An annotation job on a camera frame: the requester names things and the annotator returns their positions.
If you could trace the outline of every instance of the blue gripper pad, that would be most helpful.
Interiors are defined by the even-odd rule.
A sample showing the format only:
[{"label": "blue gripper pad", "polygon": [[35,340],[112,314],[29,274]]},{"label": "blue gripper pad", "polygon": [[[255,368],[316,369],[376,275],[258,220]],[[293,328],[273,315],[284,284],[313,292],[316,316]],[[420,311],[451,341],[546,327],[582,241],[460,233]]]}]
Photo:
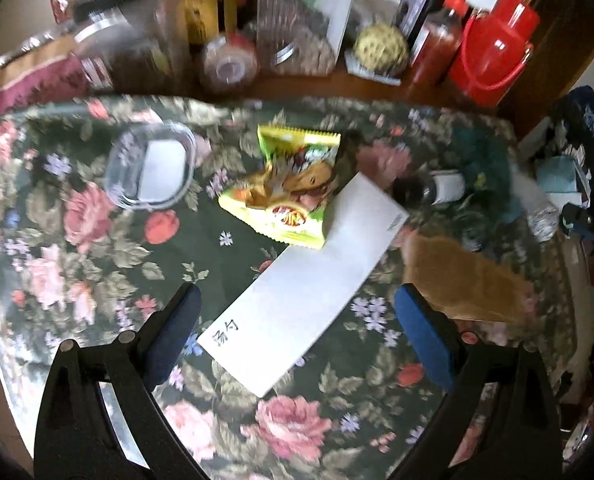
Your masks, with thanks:
[{"label": "blue gripper pad", "polygon": [[417,288],[406,283],[395,294],[395,315],[426,376],[449,392],[459,372],[462,345],[455,324],[434,311]]},{"label": "blue gripper pad", "polygon": [[[199,287],[193,285],[178,291],[164,310],[173,308],[173,312],[162,325],[155,341],[144,356],[144,374],[142,380],[149,392],[155,386],[168,380],[170,372],[181,354],[188,336],[197,323],[202,308],[202,295]],[[163,316],[164,311],[155,312],[146,323],[159,321],[155,316]]]}]

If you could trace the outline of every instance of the brown bottle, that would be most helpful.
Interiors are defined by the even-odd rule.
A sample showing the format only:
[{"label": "brown bottle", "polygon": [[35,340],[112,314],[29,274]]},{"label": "brown bottle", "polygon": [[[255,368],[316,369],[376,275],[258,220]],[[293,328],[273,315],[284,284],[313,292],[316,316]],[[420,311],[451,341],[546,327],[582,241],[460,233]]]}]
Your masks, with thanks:
[{"label": "brown bottle", "polygon": [[456,170],[415,173],[396,178],[392,183],[392,198],[409,209],[454,202],[462,198],[465,191],[466,181]]},{"label": "brown bottle", "polygon": [[461,45],[466,12],[466,0],[445,0],[442,10],[428,14],[410,53],[414,84],[434,86],[448,71]]}]

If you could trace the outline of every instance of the maroon cloth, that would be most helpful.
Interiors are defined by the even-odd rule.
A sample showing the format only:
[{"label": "maroon cloth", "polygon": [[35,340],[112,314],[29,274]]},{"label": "maroon cloth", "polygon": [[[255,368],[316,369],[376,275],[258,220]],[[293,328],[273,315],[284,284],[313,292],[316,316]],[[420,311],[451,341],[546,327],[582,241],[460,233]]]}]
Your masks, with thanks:
[{"label": "maroon cloth", "polygon": [[67,101],[86,94],[88,83],[82,64],[69,54],[20,73],[1,87],[0,115],[30,105]]}]

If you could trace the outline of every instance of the red bottle cap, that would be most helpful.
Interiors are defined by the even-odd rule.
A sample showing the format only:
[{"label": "red bottle cap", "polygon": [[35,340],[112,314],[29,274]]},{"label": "red bottle cap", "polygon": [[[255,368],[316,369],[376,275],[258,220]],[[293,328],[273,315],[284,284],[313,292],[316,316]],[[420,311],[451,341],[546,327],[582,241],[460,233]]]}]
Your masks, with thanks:
[{"label": "red bottle cap", "polygon": [[466,12],[468,12],[468,4],[466,3],[466,0],[444,0],[443,6],[454,10],[462,18],[466,15]]}]

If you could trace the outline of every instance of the green ball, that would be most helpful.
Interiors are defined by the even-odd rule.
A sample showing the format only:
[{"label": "green ball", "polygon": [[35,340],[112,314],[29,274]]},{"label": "green ball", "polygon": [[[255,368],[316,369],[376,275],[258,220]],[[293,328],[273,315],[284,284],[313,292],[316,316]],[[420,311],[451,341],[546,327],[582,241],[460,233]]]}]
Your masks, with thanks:
[{"label": "green ball", "polygon": [[353,52],[357,61],[378,74],[397,75],[408,63],[408,44],[397,27],[375,23],[357,36]]}]

